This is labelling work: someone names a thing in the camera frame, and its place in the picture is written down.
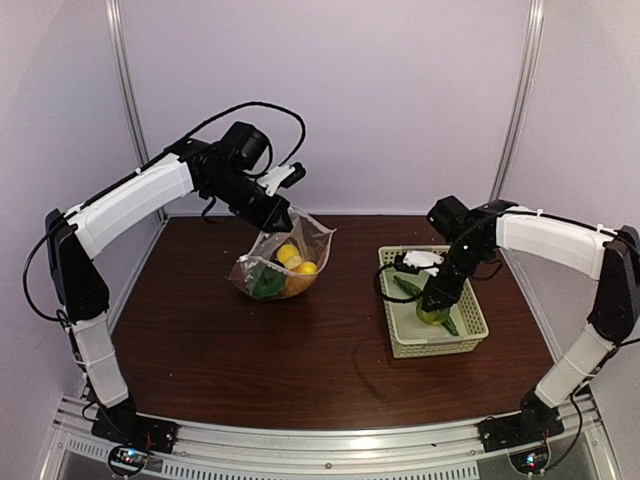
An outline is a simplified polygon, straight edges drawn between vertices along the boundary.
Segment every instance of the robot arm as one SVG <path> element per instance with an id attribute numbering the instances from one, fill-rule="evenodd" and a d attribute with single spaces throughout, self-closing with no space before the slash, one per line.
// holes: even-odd
<path id="1" fill-rule="evenodd" d="M 488 450 L 509 448 L 523 438 L 538 440 L 556 417 L 556 407 L 590 380 L 631 334 L 640 315 L 640 245 L 631 227 L 618 231 L 531 211 L 496 200 L 473 210 L 457 198 L 436 203 L 429 222 L 451 244 L 436 276 L 423 292 L 423 308 L 434 311 L 456 303 L 462 286 L 483 261 L 495 257 L 497 248 L 537 255 L 573 268 L 598 281 L 587 325 L 562 359 L 521 401 L 522 414 L 508 428 L 502 419 L 487 421 L 483 438 Z M 504 438 L 514 432 L 517 438 Z"/>
<path id="2" fill-rule="evenodd" d="M 192 192 L 213 201 L 220 198 L 232 213 L 263 231 L 290 231 L 289 202 L 276 191 L 293 185 L 305 172 L 294 164 L 258 178 L 246 173 L 267 147 L 269 140 L 260 131 L 236 122 L 219 142 L 184 139 L 83 204 L 47 216 L 49 265 L 64 306 L 64 327 L 101 406 L 94 434 L 117 441 L 135 439 L 141 417 L 135 415 L 120 373 L 107 325 L 109 290 L 93 259 L 141 219 Z"/>

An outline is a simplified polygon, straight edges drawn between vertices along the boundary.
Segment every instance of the wooden tabletop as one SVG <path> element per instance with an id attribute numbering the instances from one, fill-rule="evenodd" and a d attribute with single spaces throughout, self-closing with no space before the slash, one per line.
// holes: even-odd
<path id="1" fill-rule="evenodd" d="M 508 268 L 473 282 L 491 332 L 473 352 L 394 359 L 377 249 L 442 241 L 423 217 L 319 220 L 338 229 L 329 265 L 303 295 L 267 303 L 226 278 L 255 229 L 169 222 L 113 336 L 141 412 L 261 428 L 429 424 L 515 410 L 551 366 Z"/>

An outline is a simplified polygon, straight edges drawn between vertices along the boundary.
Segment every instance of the transparent bag with fruit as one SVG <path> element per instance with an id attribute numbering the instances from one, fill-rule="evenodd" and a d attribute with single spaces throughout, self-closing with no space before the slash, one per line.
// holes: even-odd
<path id="1" fill-rule="evenodd" d="M 258 235 L 236 261 L 231 282 L 256 300 L 289 298 L 306 291 L 329 260 L 331 230 L 302 210 L 289 207 L 293 229 Z"/>

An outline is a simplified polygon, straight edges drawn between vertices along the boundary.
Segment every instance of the basket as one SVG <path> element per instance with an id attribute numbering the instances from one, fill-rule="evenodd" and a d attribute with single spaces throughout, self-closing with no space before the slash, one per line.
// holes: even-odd
<path id="1" fill-rule="evenodd" d="M 381 247 L 378 250 L 380 265 L 391 263 L 395 256 L 409 250 L 426 250 L 437 254 L 445 253 L 448 246 Z M 429 273 L 421 271 L 411 275 L 387 269 L 380 275 L 382 291 L 391 297 L 406 297 L 393 281 L 398 275 L 417 285 L 424 285 Z M 480 304 L 467 280 L 462 289 L 460 301 L 451 307 L 451 319 L 460 336 L 454 337 L 441 326 L 426 325 L 415 314 L 415 303 L 403 304 L 384 301 L 384 308 L 391 337 L 391 348 L 395 358 L 425 357 L 470 352 L 489 335 L 489 327 L 484 319 Z"/>

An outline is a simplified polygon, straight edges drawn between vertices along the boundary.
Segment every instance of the white wall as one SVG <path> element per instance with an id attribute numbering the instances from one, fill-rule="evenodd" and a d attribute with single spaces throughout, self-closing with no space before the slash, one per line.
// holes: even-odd
<path id="1" fill-rule="evenodd" d="M 122 18 L 151 152 L 236 103 L 280 103 L 309 130 L 297 157 L 308 176 L 290 199 L 312 212 L 424 214 L 451 193 L 489 197 L 528 10 L 521 0 L 137 0 Z M 277 158 L 297 139 L 279 113 L 233 118 L 263 129 Z M 204 205 L 192 196 L 168 211 Z"/>
<path id="2" fill-rule="evenodd" d="M 0 3 L 0 477 L 34 478 L 43 437 L 79 370 L 59 326 L 38 319 L 21 273 L 49 210 L 88 198 L 135 168 L 110 49 L 104 2 Z M 157 224 L 141 223 L 98 261 L 120 296 Z M 56 306 L 46 257 L 31 289 Z"/>
<path id="3" fill-rule="evenodd" d="M 640 3 L 546 2 L 541 56 L 504 198 L 611 227 L 640 227 Z M 595 285 L 520 257 L 566 351 Z M 640 335 L 636 328 L 635 335 Z M 593 382 L 624 478 L 638 478 L 640 348 L 623 349 Z"/>

